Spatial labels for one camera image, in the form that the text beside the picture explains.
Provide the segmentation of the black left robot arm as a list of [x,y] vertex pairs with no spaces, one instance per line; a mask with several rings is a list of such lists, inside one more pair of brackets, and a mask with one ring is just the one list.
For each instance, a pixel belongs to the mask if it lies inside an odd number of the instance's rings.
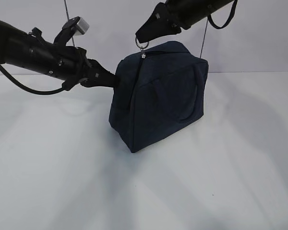
[[[84,35],[88,29],[89,25],[82,17],[74,17],[64,24],[54,42],[50,43],[36,27],[26,33],[0,20],[0,72],[19,88],[36,95],[54,95],[69,91],[78,84],[87,88],[115,88],[119,80],[114,74],[96,60],[88,59],[85,49],[67,45],[74,35]],[[52,91],[33,90],[16,80],[3,64],[41,73],[63,83]]]

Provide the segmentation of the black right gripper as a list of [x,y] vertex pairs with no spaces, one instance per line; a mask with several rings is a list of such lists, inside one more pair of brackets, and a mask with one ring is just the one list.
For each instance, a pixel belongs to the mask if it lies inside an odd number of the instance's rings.
[[135,33],[139,43],[181,33],[209,15],[210,0],[167,0],[158,3],[148,20]]

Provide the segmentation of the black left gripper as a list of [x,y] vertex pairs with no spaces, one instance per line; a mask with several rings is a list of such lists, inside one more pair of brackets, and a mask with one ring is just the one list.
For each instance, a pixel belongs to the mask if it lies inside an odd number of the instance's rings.
[[106,70],[94,59],[87,59],[86,50],[80,47],[74,49],[76,59],[61,57],[53,69],[48,71],[48,76],[63,81],[62,88],[70,91],[80,84],[86,88],[97,86],[116,88],[119,78]]

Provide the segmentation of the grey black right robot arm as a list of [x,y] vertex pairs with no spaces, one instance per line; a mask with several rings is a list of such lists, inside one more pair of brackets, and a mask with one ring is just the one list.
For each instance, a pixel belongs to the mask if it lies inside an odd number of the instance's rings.
[[[232,3],[232,7],[228,19],[224,25],[216,25],[212,14],[230,3]],[[204,18],[207,18],[215,29],[223,29],[233,19],[237,4],[236,0],[167,0],[160,2],[135,35],[140,43],[146,43],[160,37],[180,34],[183,29],[190,29]]]

